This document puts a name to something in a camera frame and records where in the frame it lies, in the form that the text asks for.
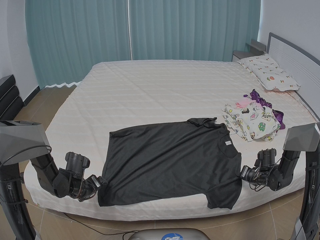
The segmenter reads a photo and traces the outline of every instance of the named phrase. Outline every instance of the pile of clothes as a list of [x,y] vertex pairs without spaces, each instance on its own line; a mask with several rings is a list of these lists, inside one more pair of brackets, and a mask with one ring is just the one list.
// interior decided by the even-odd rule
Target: pile of clothes
[[222,116],[231,128],[246,142],[262,138],[271,142],[279,129],[285,129],[283,113],[272,109],[272,104],[261,98],[256,90],[244,95],[235,106],[225,105]]

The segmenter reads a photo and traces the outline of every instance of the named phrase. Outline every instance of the gray headboard frame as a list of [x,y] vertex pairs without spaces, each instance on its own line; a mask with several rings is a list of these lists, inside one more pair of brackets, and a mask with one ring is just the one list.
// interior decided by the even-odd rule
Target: gray headboard frame
[[[303,55],[305,55],[306,57],[308,57],[309,59],[311,59],[313,62],[315,62],[316,64],[318,64],[320,66],[320,60],[317,59],[316,57],[314,57],[312,54],[310,54],[309,52],[303,50],[302,48],[300,48],[299,46],[295,45],[294,43],[274,34],[274,33],[269,33],[269,39],[268,39],[268,45],[267,45],[267,49],[266,49],[266,52],[269,53],[269,49],[270,49],[270,43],[271,43],[271,38],[274,37],[276,38],[277,40],[287,44],[288,46],[294,48],[295,50],[299,51],[300,53],[302,53]],[[320,121],[320,114],[317,114],[313,109],[312,107],[308,104],[308,102],[306,102],[306,100],[297,92],[295,91],[298,96],[302,99],[302,101],[304,103],[306,103],[306,105],[310,108],[310,110],[314,113],[314,115],[318,118],[318,120]]]

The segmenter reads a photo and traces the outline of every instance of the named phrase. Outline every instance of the pink clothing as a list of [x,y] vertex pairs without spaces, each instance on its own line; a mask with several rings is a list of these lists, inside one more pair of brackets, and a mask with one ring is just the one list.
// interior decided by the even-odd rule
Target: pink clothing
[[251,102],[254,102],[256,104],[256,106],[258,106],[260,109],[263,110],[262,106],[260,103],[253,101],[251,98],[248,97],[243,97],[241,99],[239,99],[235,105],[238,109],[242,109],[245,108],[246,106],[248,106]]

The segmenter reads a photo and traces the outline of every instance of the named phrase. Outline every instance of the bed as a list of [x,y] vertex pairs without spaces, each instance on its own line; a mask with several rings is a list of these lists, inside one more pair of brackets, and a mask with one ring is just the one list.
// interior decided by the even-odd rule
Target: bed
[[[310,91],[319,93],[320,62],[299,49],[270,34],[267,51],[301,84],[297,92],[266,91],[255,76],[237,62],[134,60],[98,63],[66,99],[46,130],[52,156],[58,167],[65,168],[67,152],[81,153],[91,161],[85,177],[98,176],[106,160],[110,131],[189,118],[217,117],[217,122],[223,123],[224,105],[236,102],[252,89],[271,102],[274,109],[284,112],[286,129],[278,131],[271,143],[260,139],[248,143],[231,130],[234,146],[242,153],[242,166],[253,166],[257,152],[262,149],[276,148],[279,156],[287,129],[313,123],[317,120],[316,114],[320,114],[317,102],[307,95]],[[31,163],[26,167],[24,178],[33,201],[42,207],[98,219],[138,221],[210,217],[248,210],[301,189],[304,175],[305,154],[302,152],[290,186],[277,192],[269,188],[254,192],[243,182],[232,210],[209,209],[204,194],[100,207],[97,197],[78,202],[70,197],[52,196],[40,187]]]

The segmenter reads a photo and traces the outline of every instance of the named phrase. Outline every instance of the curtain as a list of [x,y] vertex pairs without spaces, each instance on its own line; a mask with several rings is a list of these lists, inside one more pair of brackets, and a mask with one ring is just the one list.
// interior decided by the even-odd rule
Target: curtain
[[132,59],[231,61],[257,39],[260,0],[129,0]]
[[127,0],[26,0],[26,29],[40,88],[131,59]]

